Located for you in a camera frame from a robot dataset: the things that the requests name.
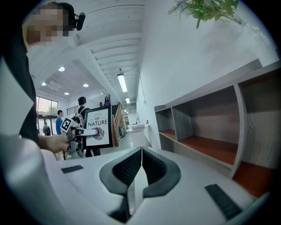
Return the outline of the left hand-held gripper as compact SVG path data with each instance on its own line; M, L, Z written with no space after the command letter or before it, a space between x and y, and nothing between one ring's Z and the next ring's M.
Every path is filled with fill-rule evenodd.
M78 119L72 120L65 118L60 129L66 133L69 140L67 152L84 153L83 150L83 138L98 135L98 131L95 129L83 129L81 123L77 123ZM75 138L72 138L72 131L75 130Z

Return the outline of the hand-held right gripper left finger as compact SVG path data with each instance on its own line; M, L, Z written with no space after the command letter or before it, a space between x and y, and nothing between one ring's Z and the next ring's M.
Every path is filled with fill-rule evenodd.
M106 163L99 173L101 182L113 194L126 195L127 189L134 181L142 159L142 148L134 150Z

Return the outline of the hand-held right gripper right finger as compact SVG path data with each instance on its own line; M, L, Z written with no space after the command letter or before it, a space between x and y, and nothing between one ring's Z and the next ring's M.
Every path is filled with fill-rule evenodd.
M143 190L144 198L166 195L181 178L180 168L174 161L147 147L142 148L142 167L148 181L148 187Z

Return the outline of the person's left hand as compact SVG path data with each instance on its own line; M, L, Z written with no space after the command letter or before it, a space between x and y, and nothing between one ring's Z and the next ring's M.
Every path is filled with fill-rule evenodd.
M58 151L66 151L69 146L69 139L67 133L62 133L58 136Z

